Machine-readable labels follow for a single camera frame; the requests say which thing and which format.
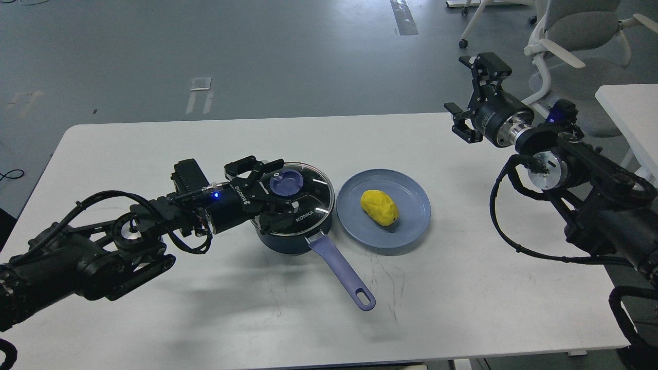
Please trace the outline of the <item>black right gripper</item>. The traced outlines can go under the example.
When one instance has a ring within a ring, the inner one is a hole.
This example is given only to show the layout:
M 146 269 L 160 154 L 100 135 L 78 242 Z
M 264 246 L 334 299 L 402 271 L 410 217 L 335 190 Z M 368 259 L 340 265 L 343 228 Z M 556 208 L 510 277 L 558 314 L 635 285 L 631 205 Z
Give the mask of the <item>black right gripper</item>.
M 462 110 L 454 102 L 444 104 L 452 116 L 452 132 L 469 144 L 483 141 L 484 136 L 496 147 L 513 145 L 517 134 L 529 127 L 535 114 L 522 101 L 504 92 L 502 82 L 512 75 L 512 68 L 494 52 L 460 56 L 459 62 L 471 72 L 473 94 L 470 110 Z M 471 119 L 475 128 L 467 125 Z

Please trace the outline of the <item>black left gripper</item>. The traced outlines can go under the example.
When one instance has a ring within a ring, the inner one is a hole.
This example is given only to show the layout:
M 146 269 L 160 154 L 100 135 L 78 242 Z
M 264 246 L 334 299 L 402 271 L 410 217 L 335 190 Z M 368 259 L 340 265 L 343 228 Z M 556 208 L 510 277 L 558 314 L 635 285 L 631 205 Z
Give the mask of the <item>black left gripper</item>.
M 229 162 L 224 166 L 224 177 L 230 182 L 221 183 L 205 197 L 205 213 L 213 234 L 232 229 L 255 218 L 259 232 L 305 232 L 320 225 L 320 201 L 317 198 L 272 199 L 266 201 L 268 190 L 260 180 L 263 175 L 283 168 L 284 159 L 265 162 L 254 155 Z M 249 187 L 239 175 L 254 182 Z

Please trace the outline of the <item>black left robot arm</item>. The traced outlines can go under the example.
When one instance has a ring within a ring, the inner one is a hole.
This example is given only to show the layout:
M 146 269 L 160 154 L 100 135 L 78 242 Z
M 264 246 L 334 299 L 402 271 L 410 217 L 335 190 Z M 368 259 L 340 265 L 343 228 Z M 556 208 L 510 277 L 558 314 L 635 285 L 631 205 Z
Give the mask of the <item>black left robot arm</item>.
M 73 293 L 117 300 L 175 263 L 163 236 L 202 255 L 214 235 L 246 221 L 261 234 L 291 226 L 311 200 L 305 180 L 285 180 L 283 159 L 254 156 L 224 167 L 226 182 L 210 183 L 194 159 L 174 166 L 175 190 L 147 200 L 101 191 L 76 203 L 63 220 L 28 242 L 26 253 L 2 263 L 2 331 Z

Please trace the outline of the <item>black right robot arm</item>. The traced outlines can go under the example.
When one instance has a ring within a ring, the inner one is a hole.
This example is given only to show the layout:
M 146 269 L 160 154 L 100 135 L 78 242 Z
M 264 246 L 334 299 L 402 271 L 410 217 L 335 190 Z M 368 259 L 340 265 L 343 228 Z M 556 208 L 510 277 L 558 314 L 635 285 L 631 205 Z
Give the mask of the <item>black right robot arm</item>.
M 466 109 L 453 102 L 444 107 L 452 115 L 452 131 L 468 143 L 488 140 L 499 148 L 512 146 L 489 198 L 489 212 L 498 234 L 518 253 L 543 260 L 581 265 L 632 267 L 650 288 L 617 286 L 609 305 L 628 346 L 619 351 L 629 369 L 656 369 L 656 346 L 645 340 L 624 310 L 625 297 L 656 301 L 657 220 L 651 204 L 656 188 L 583 142 L 576 105 L 559 99 L 544 122 L 534 125 L 534 112 L 502 82 L 512 70 L 493 52 L 459 57 L 472 75 L 473 94 Z M 503 232 L 496 215 L 496 199 L 503 179 L 522 194 L 547 201 L 566 222 L 566 241 L 585 251 L 567 257 L 533 251 Z

